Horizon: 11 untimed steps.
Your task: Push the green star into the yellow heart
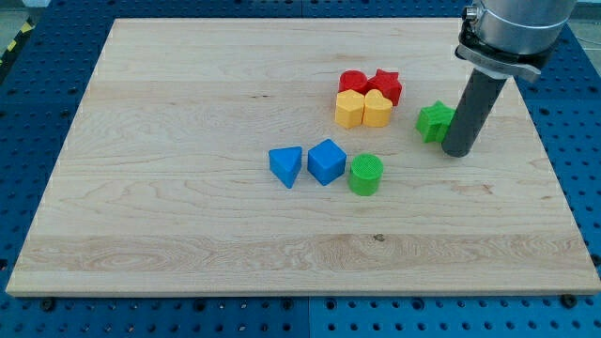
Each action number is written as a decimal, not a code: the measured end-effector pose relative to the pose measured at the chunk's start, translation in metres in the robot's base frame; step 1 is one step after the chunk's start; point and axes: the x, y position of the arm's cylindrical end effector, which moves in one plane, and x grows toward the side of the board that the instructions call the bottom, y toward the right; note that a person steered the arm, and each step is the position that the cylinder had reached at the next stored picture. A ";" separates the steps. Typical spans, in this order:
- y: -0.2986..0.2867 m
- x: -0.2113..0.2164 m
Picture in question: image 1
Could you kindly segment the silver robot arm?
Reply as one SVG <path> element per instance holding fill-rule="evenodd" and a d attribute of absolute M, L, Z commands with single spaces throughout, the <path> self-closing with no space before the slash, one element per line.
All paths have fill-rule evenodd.
<path fill-rule="evenodd" d="M 473 0 L 462 11 L 456 55 L 494 79 L 535 82 L 576 0 Z"/>

